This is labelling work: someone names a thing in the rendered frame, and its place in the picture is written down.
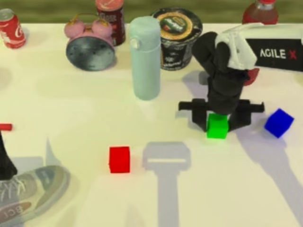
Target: red object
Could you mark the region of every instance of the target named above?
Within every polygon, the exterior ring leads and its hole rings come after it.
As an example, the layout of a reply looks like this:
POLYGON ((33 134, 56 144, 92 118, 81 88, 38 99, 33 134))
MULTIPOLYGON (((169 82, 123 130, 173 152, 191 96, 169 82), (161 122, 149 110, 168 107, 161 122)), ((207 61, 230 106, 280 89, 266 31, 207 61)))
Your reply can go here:
POLYGON ((122 174, 130 172, 129 147, 109 148, 109 170, 112 174, 122 174))
POLYGON ((113 45, 119 46, 125 41, 123 0, 96 0, 97 12, 113 28, 113 45))
POLYGON ((0 10, 0 35, 4 44, 11 49, 17 49, 26 43, 17 15, 11 9, 0 10))
MULTIPOLYGON (((263 23, 264 25, 275 25, 278 22, 278 12, 274 6, 275 0, 257 0, 252 3, 243 13, 242 23, 263 23)), ((248 71, 250 79, 244 83, 245 86, 252 84, 259 73, 256 68, 248 71)))
POLYGON ((0 124, 0 131, 12 131, 12 124, 0 124))

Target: dr pepper can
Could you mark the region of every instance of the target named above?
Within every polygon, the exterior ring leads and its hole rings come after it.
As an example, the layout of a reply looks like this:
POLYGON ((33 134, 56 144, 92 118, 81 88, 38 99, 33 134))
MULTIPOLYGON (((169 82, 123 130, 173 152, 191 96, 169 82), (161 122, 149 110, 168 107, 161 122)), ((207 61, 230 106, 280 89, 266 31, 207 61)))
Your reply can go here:
POLYGON ((26 43, 17 15, 11 9, 0 9, 0 35, 4 44, 17 49, 26 43))
POLYGON ((125 41, 123 15, 124 0, 95 0, 97 14, 111 24, 113 45, 119 46, 125 41))

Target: green background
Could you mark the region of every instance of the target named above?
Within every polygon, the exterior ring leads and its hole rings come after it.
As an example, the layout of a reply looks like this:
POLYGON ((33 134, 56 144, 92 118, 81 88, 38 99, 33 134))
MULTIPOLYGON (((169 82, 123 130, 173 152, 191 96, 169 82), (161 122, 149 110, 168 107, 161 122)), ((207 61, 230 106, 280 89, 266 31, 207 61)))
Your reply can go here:
MULTIPOLYGON (((149 15, 162 7, 195 12, 203 23, 239 23, 251 0, 125 0, 125 20, 149 15)), ((279 22, 303 22, 303 0, 277 0, 279 22)), ((65 23, 78 13, 96 13, 94 0, 0 0, 22 23, 65 23)), ((83 17, 84 21, 92 18, 83 17)))

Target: tabletop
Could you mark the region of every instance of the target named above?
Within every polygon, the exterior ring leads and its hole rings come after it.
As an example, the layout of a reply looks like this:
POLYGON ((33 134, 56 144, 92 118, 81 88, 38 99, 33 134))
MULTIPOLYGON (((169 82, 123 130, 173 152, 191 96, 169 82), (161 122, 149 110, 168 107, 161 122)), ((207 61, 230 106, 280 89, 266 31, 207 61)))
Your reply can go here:
POLYGON ((64 196, 25 227, 303 226, 302 74, 262 69, 242 98, 264 102, 265 113, 225 140, 208 139, 178 112, 179 101, 206 98, 195 59, 162 70, 160 95, 145 102, 133 94, 128 40, 115 67, 85 72, 65 56, 63 24, 23 27, 26 46, 0 47, 0 122, 14 125, 5 146, 20 174, 45 165, 71 173, 64 196), (263 130, 278 108, 295 118, 280 139, 263 130), (131 173, 109 173, 111 146, 130 147, 131 173), (167 151, 187 166, 145 166, 167 151))

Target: shoe sole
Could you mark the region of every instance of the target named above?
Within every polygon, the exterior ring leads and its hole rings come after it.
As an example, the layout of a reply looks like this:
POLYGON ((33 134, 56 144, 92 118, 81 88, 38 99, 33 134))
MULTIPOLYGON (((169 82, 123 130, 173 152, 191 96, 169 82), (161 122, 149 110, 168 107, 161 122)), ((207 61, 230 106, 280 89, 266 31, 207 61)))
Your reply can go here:
POLYGON ((24 214, 19 218, 14 218, 3 224, 0 224, 0 227, 13 227, 16 225, 22 225, 20 227, 23 227, 23 224, 25 222, 32 220, 32 219, 46 213, 65 194, 65 192, 69 186, 71 176, 70 176, 69 172, 67 172, 67 170, 65 170, 64 172, 65 172, 65 183, 63 183, 61 185, 60 189, 53 195, 52 199, 50 199, 49 201, 44 203, 38 209, 36 209, 32 212, 29 212, 28 214, 24 214))

